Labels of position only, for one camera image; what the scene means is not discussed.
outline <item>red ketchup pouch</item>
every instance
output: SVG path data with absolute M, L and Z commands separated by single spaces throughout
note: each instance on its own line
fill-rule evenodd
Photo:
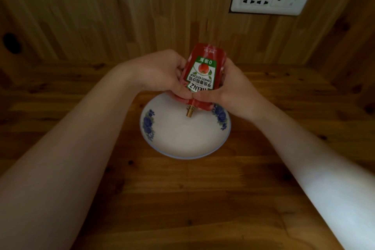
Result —
M 192 93 L 218 89 L 226 59 L 227 54 L 224 50 L 209 44 L 196 44 L 182 72 L 180 83 Z M 175 99 L 188 105 L 188 117 L 191 117 L 195 108 L 206 111 L 213 108 L 213 103 L 179 96 L 175 96 Z

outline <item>green label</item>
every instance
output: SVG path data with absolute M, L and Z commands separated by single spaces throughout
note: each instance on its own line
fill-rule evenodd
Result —
M 189 74 L 186 76 L 187 88 L 191 92 L 212 90 L 215 81 L 216 61 L 197 57 Z

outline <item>forearm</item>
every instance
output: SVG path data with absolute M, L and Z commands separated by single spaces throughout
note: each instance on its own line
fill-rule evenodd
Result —
M 345 249 L 373 249 L 375 177 L 268 101 L 248 116 L 265 134 Z
M 113 69 L 3 175 L 1 249 L 70 248 L 139 91 L 132 83 Z

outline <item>table surface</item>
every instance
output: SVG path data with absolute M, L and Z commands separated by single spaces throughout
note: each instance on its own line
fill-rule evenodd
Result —
M 99 75 L 84 70 L 72 84 L 67 76 L 76 72 L 64 69 L 39 68 L 45 83 L 32 89 L 30 82 L 28 91 L 3 97 L 0 172 L 71 110 Z M 375 121 L 348 96 L 308 68 L 247 69 L 270 101 L 344 156 L 375 170 Z M 142 93 L 131 105 L 73 249 L 341 249 L 252 124 L 232 116 L 227 142 L 201 159 L 176 160 L 153 150 L 138 121 L 155 95 Z

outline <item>bowl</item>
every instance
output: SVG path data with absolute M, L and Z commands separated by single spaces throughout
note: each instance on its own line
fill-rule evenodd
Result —
M 144 107 L 141 133 L 156 151 L 176 159 L 197 159 L 219 149 L 231 131 L 228 112 L 215 104 L 212 111 L 195 110 L 186 116 L 186 104 L 166 93 Z

